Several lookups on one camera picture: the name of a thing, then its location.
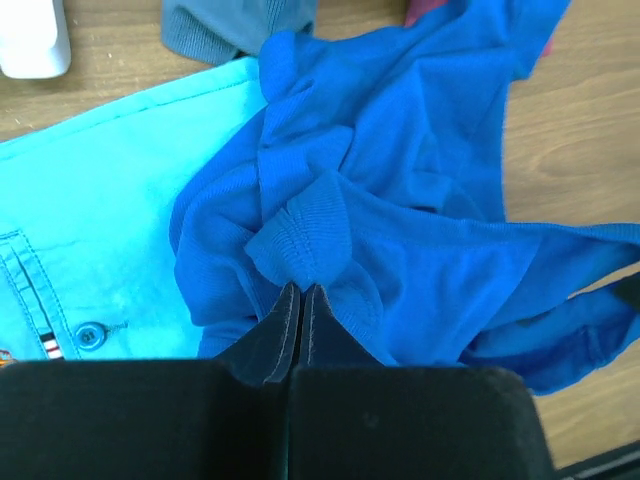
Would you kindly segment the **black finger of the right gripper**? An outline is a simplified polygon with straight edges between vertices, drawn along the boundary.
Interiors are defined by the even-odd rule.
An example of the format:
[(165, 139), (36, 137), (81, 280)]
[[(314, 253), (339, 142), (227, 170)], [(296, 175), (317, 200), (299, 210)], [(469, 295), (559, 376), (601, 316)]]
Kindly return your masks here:
[(616, 283), (615, 295), (624, 303), (640, 312), (640, 273), (625, 277)]

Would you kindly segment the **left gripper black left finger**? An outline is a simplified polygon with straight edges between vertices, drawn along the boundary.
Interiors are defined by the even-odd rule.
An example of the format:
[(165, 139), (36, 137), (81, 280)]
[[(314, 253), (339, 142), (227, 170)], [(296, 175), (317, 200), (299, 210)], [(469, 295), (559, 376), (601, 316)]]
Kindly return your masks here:
[(5, 479), (280, 479), (300, 294), (209, 360), (20, 362), (1, 371)]

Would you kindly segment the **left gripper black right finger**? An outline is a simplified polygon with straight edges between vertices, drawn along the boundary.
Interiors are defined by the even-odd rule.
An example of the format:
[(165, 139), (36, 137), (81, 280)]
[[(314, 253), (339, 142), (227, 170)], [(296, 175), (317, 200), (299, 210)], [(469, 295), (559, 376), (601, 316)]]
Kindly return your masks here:
[(537, 410), (501, 368), (386, 367), (305, 298), (289, 397), (293, 479), (551, 479)]

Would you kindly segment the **blue tank top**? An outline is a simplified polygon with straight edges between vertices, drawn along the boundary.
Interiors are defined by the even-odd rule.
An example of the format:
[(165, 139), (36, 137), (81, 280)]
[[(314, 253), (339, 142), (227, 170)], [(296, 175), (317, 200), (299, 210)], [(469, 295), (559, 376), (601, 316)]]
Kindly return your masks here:
[(245, 335), (281, 288), (323, 286), (389, 366), (495, 365), (539, 394), (639, 337), (602, 277), (636, 263), (635, 224), (507, 221), (510, 84), (564, 1), (450, 1), (410, 28), (341, 41), (284, 31), (258, 57), (265, 107), (178, 195), (175, 278), (199, 353)]

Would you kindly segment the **grey-blue hanging tank top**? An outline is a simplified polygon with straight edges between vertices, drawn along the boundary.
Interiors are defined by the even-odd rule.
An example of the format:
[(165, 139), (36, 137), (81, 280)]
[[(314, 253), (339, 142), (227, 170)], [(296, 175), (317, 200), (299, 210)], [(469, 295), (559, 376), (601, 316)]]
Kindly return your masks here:
[(311, 33), (317, 3), (309, 0), (172, 0), (162, 3), (161, 39), (171, 51), (220, 65), (256, 56), (280, 31)]

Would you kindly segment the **turquoise folded shorts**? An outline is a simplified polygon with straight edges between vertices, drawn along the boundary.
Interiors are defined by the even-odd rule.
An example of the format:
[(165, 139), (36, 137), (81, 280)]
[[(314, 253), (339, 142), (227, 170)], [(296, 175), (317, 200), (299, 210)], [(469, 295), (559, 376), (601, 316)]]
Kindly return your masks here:
[(264, 105), (231, 61), (1, 146), (1, 362), (192, 358), (178, 193)]

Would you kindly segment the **left white rack foot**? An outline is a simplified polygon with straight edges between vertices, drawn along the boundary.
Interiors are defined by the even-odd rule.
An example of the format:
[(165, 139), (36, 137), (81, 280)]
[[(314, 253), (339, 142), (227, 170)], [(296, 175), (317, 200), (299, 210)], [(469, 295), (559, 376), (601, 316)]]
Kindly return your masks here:
[(71, 65), (63, 0), (1, 0), (1, 72), (13, 79), (49, 79)]

